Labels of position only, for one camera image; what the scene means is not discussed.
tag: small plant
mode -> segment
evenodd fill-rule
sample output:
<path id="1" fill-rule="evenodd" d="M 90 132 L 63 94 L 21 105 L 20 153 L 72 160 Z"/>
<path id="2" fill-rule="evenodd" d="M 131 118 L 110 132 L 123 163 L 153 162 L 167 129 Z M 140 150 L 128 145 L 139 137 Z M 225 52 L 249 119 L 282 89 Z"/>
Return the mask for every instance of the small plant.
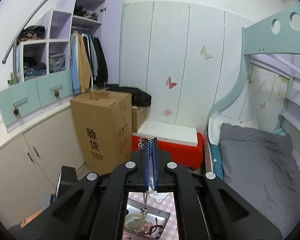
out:
<path id="1" fill-rule="evenodd" d="M 10 79 L 8 80 L 8 85 L 9 86 L 14 85 L 14 82 L 13 82 L 13 73 L 12 72 L 10 72 Z"/>

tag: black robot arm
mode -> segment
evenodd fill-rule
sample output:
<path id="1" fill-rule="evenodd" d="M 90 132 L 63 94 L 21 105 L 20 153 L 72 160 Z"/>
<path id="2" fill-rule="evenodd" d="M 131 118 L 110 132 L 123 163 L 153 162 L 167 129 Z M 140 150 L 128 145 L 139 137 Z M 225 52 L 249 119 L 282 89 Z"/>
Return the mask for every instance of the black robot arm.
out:
<path id="1" fill-rule="evenodd" d="M 159 150 L 156 138 L 154 147 L 157 192 L 174 193 L 180 240 L 282 239 L 214 173 L 192 174 Z M 89 173 L 26 225 L 18 240 L 121 240 L 129 192 L 146 191 L 146 163 L 145 147 L 109 174 Z"/>

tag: black bag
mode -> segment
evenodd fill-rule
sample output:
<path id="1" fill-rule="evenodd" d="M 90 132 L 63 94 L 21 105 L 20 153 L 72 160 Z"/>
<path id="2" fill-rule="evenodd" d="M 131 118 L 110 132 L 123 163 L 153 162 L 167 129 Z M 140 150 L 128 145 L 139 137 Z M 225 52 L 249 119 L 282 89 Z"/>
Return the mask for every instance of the black bag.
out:
<path id="1" fill-rule="evenodd" d="M 139 88 L 119 87 L 118 85 L 106 85 L 110 91 L 130 93 L 132 96 L 132 105 L 147 107 L 151 106 L 151 95 L 143 92 Z"/>

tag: cardboard box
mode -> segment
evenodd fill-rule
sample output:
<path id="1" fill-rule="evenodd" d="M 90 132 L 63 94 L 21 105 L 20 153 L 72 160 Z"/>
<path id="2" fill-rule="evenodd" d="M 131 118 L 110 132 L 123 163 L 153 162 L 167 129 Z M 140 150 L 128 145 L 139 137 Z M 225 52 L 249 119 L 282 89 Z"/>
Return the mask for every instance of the cardboard box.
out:
<path id="1" fill-rule="evenodd" d="M 88 169 L 105 174 L 132 152 L 131 94 L 90 91 L 70 100 L 79 144 Z"/>
<path id="2" fill-rule="evenodd" d="M 146 121 L 145 107 L 132 107 L 132 132 L 137 133 Z"/>

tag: blue mattress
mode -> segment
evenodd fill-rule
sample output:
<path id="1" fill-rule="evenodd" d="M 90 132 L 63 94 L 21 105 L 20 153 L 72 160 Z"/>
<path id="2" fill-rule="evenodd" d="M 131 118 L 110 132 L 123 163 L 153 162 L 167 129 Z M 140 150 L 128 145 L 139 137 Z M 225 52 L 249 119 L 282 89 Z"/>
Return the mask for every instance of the blue mattress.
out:
<path id="1" fill-rule="evenodd" d="M 210 151 L 213 162 L 213 173 L 223 180 L 222 160 L 219 145 L 210 145 Z"/>

